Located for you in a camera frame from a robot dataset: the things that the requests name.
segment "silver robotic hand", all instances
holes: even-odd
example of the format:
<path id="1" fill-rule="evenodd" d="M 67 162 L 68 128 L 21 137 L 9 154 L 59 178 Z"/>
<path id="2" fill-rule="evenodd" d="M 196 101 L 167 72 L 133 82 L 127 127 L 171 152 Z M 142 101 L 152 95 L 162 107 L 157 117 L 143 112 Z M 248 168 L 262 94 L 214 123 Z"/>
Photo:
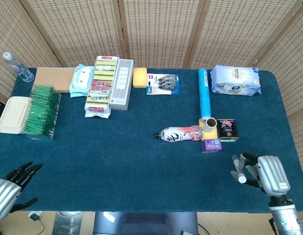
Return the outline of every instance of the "silver robotic hand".
<path id="1" fill-rule="evenodd" d="M 280 235 L 303 235 L 303 221 L 298 218 L 295 205 L 287 199 L 290 184 L 284 172 L 281 161 L 275 156 L 256 156 L 242 153 L 240 159 L 232 157 L 236 171 L 232 176 L 240 183 L 250 185 L 261 190 L 270 197 L 269 210 L 273 218 L 269 220 L 271 227 Z M 243 168 L 254 177 L 246 179 Z"/>
<path id="2" fill-rule="evenodd" d="M 0 179 L 0 220 L 9 213 L 30 207 L 37 201 L 37 198 L 32 198 L 26 203 L 15 204 L 33 175 L 43 166 L 42 164 L 31 166 L 32 164 L 33 162 L 26 163 Z"/>

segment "blue tube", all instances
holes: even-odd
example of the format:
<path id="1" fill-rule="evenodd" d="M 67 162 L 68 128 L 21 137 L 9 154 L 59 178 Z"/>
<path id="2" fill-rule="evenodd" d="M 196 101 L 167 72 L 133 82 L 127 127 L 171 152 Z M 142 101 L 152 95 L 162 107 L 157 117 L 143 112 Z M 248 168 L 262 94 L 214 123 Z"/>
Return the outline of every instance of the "blue tube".
<path id="1" fill-rule="evenodd" d="M 201 105 L 201 119 L 204 121 L 211 118 L 209 88 L 207 70 L 199 70 L 199 88 L 200 88 L 200 105 Z"/>

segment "yellow sponge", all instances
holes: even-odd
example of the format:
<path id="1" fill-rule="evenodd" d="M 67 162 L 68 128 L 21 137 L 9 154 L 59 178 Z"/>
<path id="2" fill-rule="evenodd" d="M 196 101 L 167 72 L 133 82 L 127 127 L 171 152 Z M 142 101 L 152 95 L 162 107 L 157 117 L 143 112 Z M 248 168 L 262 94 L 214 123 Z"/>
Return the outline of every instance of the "yellow sponge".
<path id="1" fill-rule="evenodd" d="M 147 68 L 134 68 L 133 87 L 146 88 L 147 86 Z"/>

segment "white cap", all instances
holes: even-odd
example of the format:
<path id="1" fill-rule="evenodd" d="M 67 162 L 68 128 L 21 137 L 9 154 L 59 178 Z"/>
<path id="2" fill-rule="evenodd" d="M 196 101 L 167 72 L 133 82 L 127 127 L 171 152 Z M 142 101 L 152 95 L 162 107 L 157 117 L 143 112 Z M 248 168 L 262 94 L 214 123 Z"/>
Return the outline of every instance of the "white cap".
<path id="1" fill-rule="evenodd" d="M 13 59 L 13 56 L 11 55 L 10 52 L 5 52 L 2 56 L 3 56 L 3 58 L 4 58 L 5 60 L 7 60 L 7 61 Z"/>
<path id="2" fill-rule="evenodd" d="M 244 184 L 244 183 L 246 182 L 246 177 L 243 176 L 243 175 L 240 175 L 240 176 L 238 177 L 238 181 L 239 181 L 240 183 Z"/>

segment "clear plastic packaging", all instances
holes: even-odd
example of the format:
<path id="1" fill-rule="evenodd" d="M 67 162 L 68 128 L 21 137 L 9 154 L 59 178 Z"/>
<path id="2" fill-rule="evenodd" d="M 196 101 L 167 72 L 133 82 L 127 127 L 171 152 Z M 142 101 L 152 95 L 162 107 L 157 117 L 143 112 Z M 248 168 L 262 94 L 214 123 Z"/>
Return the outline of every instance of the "clear plastic packaging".
<path id="1" fill-rule="evenodd" d="M 33 140 L 52 139 L 61 94 L 52 86 L 33 86 L 31 105 L 22 134 Z"/>
<path id="2" fill-rule="evenodd" d="M 211 91 L 214 93 L 246 96 L 261 94 L 258 68 L 216 65 L 210 74 Z"/>

